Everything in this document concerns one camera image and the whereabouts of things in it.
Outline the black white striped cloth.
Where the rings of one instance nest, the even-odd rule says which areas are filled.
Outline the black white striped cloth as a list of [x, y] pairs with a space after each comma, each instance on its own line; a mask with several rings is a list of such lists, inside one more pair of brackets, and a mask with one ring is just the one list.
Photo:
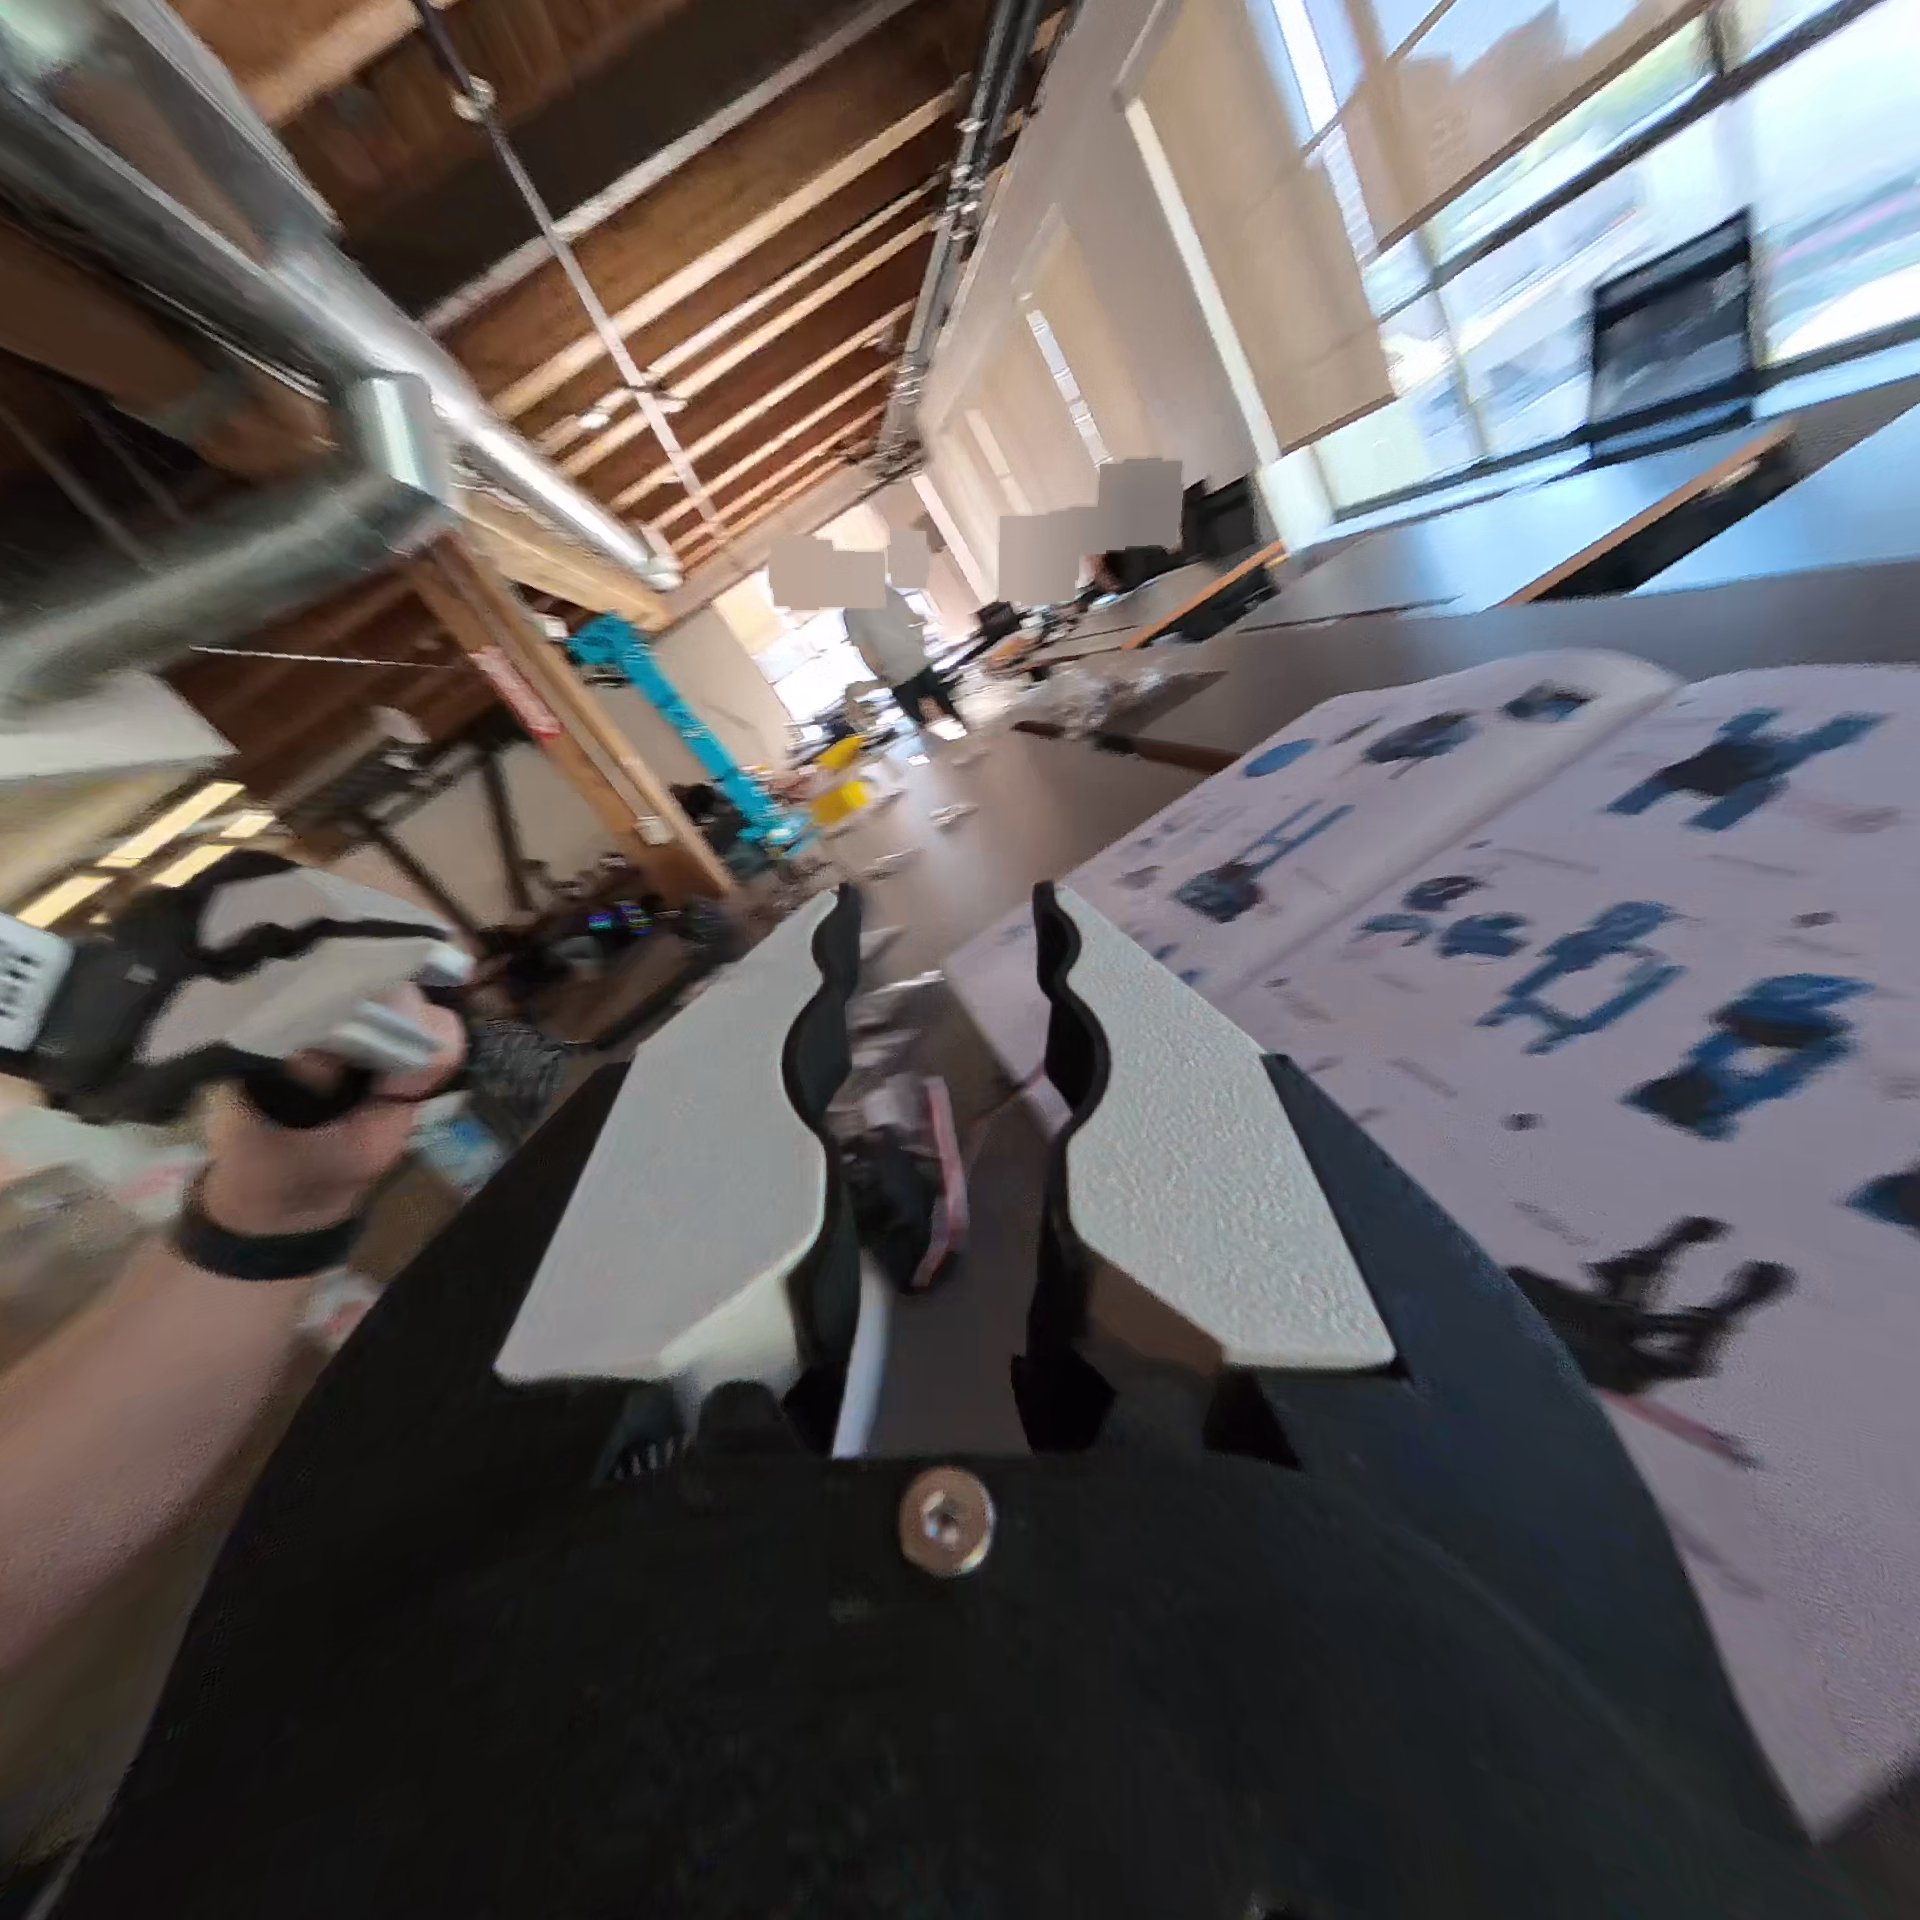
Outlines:
[[568, 1042], [533, 1025], [478, 1017], [466, 1027], [463, 1088], [487, 1128], [519, 1146], [550, 1109], [568, 1057]]

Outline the window wall with blinds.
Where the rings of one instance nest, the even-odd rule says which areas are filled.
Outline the window wall with blinds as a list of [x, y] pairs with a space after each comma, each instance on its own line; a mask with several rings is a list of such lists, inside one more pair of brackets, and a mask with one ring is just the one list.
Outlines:
[[1918, 5], [1262, 5], [1394, 399], [1335, 518], [1569, 441], [1601, 282], [1746, 217], [1759, 374], [1916, 336]]

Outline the printed instruction sheet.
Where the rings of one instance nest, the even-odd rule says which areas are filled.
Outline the printed instruction sheet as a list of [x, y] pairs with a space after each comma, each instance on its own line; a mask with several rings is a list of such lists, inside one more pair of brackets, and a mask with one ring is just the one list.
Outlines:
[[1542, 1307], [1815, 1835], [1916, 1775], [1918, 677], [1342, 695], [1066, 877]]

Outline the dark brown desk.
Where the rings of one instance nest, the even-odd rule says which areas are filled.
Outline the dark brown desk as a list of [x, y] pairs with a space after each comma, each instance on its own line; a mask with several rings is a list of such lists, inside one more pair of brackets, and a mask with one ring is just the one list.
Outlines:
[[[1689, 686], [1785, 665], [1916, 667], [1916, 377], [1820, 406], [1794, 427], [1791, 450], [1822, 465], [1624, 597], [1353, 616], [1209, 640], [1194, 665], [1204, 683], [1159, 718], [1154, 739], [1239, 759], [1335, 697], [1518, 656], [1630, 656]], [[927, 1016], [935, 1055], [958, 1062], [974, 1104], [992, 1104], [990, 1083], [1007, 1088], [1039, 1067], [1031, 941], [1009, 931], [1023, 919], [1023, 885], [1073, 873], [1209, 779], [1149, 773], [1142, 759], [1098, 773], [1089, 749], [1007, 735], [981, 763], [946, 775], [982, 787], [978, 815], [962, 824], [976, 854], [929, 829], [935, 800], [908, 802], [858, 841], [881, 851], [893, 829], [925, 835], [925, 856], [874, 891], [877, 925], [904, 925], [877, 967], [881, 978], [910, 977], [962, 953], [962, 985], [982, 987], [988, 1021], [946, 987], [927, 987], [911, 1009]], [[1916, 1915], [1916, 1775], [1823, 1840], [1872, 1915]]]

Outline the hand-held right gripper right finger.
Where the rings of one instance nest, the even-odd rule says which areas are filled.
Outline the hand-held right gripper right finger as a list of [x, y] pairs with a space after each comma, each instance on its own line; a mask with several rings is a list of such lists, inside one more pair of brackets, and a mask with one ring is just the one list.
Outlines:
[[1269, 1377], [1391, 1377], [1396, 1339], [1262, 1048], [1073, 890], [1031, 906], [1064, 1107], [1013, 1363], [1031, 1449], [1092, 1449], [1133, 1397], [1204, 1431]]

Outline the black wristband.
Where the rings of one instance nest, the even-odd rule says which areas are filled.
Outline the black wristband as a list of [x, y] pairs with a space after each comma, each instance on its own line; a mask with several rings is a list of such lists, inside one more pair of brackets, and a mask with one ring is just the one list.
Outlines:
[[348, 1267], [367, 1214], [353, 1211], [325, 1227], [300, 1232], [234, 1232], [206, 1207], [207, 1174], [183, 1189], [166, 1246], [183, 1265], [217, 1281], [242, 1286], [292, 1286], [320, 1281]]

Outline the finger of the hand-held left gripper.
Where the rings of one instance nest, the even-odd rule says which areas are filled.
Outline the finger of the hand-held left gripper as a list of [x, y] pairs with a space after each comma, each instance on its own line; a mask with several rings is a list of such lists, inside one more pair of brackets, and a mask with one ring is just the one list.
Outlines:
[[399, 978], [461, 987], [473, 958], [453, 929], [416, 904], [336, 873], [261, 873], [213, 887], [193, 911], [198, 953], [213, 970], [248, 975], [270, 962], [344, 955], [350, 945], [376, 958], [413, 960]]
[[369, 1073], [417, 1073], [439, 1046], [393, 1000], [401, 987], [450, 992], [460, 971], [450, 960], [423, 960], [399, 977], [397, 960], [279, 960], [234, 983], [223, 1038], [258, 1062], [282, 1063], [322, 1051]]

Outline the red white sign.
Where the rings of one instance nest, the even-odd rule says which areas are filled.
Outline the red white sign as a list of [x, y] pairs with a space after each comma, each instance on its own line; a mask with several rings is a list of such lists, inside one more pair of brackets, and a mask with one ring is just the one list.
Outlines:
[[495, 697], [513, 714], [522, 735], [534, 742], [553, 742], [565, 737], [565, 725], [553, 707], [541, 697], [538, 688], [530, 683], [513, 658], [498, 646], [489, 643], [469, 653], [470, 667], [487, 679]]

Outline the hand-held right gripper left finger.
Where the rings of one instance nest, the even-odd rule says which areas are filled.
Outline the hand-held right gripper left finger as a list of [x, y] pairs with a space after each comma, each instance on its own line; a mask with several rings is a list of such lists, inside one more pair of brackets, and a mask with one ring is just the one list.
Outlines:
[[829, 1453], [862, 1250], [826, 1118], [858, 937], [856, 887], [813, 897], [636, 1050], [501, 1383], [653, 1386], [682, 1424], [761, 1386]]

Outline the person's left hand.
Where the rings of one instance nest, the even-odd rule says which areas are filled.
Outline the person's left hand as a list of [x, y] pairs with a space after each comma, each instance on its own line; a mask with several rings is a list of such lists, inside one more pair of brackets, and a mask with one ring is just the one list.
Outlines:
[[399, 1159], [416, 1112], [448, 1088], [466, 1057], [454, 1010], [413, 987], [394, 992], [389, 1007], [432, 1041], [432, 1055], [416, 1070], [385, 1075], [322, 1128], [279, 1128], [239, 1087], [215, 1088], [204, 1112], [204, 1216], [232, 1235], [279, 1237], [334, 1227], [361, 1211]]

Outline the large clear plastic bag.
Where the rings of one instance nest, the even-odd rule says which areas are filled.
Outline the large clear plastic bag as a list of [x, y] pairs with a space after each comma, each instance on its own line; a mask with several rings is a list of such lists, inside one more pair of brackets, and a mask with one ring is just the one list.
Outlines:
[[1063, 729], [1097, 733], [1170, 693], [1185, 693], [1191, 683], [1191, 672], [1154, 663], [1080, 661], [1054, 665], [1037, 695], [1045, 714]]

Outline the person's left forearm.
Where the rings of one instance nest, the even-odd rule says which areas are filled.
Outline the person's left forearm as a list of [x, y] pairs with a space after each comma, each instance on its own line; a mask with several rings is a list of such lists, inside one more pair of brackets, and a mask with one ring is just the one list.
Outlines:
[[1, 1383], [1, 1673], [191, 1521], [280, 1397], [344, 1273], [234, 1281], [149, 1237]]

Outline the silver metal air duct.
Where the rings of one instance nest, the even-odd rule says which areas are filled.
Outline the silver metal air duct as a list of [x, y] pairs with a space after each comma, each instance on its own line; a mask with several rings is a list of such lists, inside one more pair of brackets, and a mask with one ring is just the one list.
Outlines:
[[439, 543], [456, 469], [663, 591], [676, 565], [568, 483], [329, 239], [329, 214], [164, 5], [4, 5], [4, 189], [137, 289], [320, 387], [337, 450], [4, 616], [4, 707], [244, 639]]

